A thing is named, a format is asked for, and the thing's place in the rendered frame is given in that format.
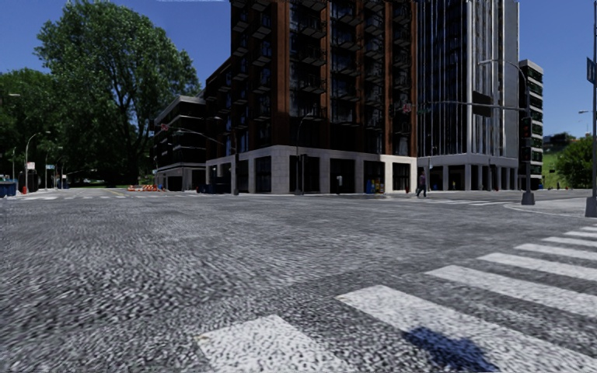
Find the grey street lamp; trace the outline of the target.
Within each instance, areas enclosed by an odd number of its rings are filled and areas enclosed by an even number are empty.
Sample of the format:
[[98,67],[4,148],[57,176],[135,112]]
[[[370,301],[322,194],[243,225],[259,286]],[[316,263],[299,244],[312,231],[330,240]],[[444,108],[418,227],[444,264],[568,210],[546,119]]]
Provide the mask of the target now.
[[299,146],[300,146],[300,132],[301,132],[301,128],[302,128],[302,124],[304,122],[304,120],[306,119],[312,119],[313,118],[313,111],[311,110],[310,112],[308,112],[299,122],[298,124],[298,128],[297,128],[297,133],[296,133],[296,143],[295,143],[295,158],[296,158],[296,165],[295,165],[295,191],[294,191],[294,195],[295,196],[300,196],[302,194],[302,191],[299,189],[299,166],[300,166],[300,162],[301,162],[301,158],[299,155]]
[[23,187],[23,195],[28,194],[28,179],[29,179],[29,162],[28,162],[28,152],[29,152],[29,146],[30,146],[30,142],[39,134],[51,134],[51,131],[43,131],[43,132],[37,132],[33,135],[31,135],[26,143],[26,149],[25,149],[25,169],[24,169],[24,175],[25,175],[25,183],[24,183],[24,187]]

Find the traffic light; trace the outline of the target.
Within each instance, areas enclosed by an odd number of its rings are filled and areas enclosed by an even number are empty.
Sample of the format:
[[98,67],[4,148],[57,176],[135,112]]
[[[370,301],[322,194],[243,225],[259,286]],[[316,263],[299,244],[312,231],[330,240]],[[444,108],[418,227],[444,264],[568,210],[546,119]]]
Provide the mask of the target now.
[[463,84],[453,83],[463,97],[451,98],[449,85],[432,77],[421,83],[418,101],[405,106],[416,122],[420,152],[417,165],[426,186],[439,191],[519,190],[523,205],[533,205],[533,167],[541,150],[534,144],[543,125],[533,104],[536,80],[518,62],[489,58],[470,66]]
[[238,189],[238,165],[239,165],[239,154],[235,147],[231,147],[231,159],[229,162],[217,162],[215,157],[211,156],[212,150],[217,150],[220,146],[225,147],[226,143],[219,141],[212,136],[203,133],[206,137],[206,175],[205,183],[201,184],[195,191],[197,193],[206,194],[222,194],[230,193],[237,195]]

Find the red brick building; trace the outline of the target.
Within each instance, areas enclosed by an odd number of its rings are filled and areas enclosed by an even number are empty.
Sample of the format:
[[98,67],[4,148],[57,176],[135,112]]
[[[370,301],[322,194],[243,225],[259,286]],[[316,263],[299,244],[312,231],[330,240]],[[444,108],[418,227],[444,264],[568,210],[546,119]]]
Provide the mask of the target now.
[[207,134],[239,154],[239,193],[411,192],[415,6],[408,0],[230,0],[230,57],[208,79]]

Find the dark building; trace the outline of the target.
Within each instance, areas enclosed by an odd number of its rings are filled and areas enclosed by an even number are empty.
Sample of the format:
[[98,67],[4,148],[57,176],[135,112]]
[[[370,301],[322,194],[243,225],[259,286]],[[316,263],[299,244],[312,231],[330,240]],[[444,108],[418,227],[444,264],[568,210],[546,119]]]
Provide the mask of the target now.
[[205,110],[202,97],[178,96],[154,119],[151,154],[160,189],[196,190],[205,183]]

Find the glass tower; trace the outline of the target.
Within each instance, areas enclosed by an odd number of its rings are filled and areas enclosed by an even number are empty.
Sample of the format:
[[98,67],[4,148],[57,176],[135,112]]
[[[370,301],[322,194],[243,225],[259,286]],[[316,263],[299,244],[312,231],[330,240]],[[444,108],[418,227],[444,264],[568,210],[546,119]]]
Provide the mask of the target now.
[[419,0],[417,161],[432,190],[514,190],[517,0]]

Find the trees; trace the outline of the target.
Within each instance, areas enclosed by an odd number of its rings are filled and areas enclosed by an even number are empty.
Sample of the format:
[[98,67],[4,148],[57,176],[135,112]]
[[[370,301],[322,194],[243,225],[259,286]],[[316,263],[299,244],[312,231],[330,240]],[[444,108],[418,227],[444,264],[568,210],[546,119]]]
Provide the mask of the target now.
[[0,173],[58,160],[135,183],[149,165],[151,124],[200,89],[193,62],[150,18],[111,0],[67,0],[38,33],[42,70],[0,73]]

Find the pale concrete building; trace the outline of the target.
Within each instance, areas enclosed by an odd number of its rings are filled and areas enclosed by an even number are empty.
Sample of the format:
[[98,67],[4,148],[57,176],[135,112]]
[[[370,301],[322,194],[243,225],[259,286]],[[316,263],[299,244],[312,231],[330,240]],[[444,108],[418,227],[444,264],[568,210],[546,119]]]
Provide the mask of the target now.
[[518,178],[522,190],[537,190],[543,182],[543,69],[529,59],[518,66],[524,75],[519,79]]

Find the tree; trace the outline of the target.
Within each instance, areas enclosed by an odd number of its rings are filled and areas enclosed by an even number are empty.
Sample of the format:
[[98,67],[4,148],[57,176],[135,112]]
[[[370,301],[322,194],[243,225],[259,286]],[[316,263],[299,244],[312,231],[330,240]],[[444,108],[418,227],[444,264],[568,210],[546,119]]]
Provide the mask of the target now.
[[572,141],[557,159],[557,171],[569,187],[592,188],[592,138]]

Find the sign on a post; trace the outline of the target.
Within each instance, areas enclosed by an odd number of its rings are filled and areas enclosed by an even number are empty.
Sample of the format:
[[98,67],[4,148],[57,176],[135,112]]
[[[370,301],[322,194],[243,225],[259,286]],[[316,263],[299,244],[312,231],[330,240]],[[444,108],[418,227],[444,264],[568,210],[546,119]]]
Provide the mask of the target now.
[[586,61],[586,78],[592,85],[592,195],[585,204],[587,218],[597,218],[597,0],[592,2],[592,57]]

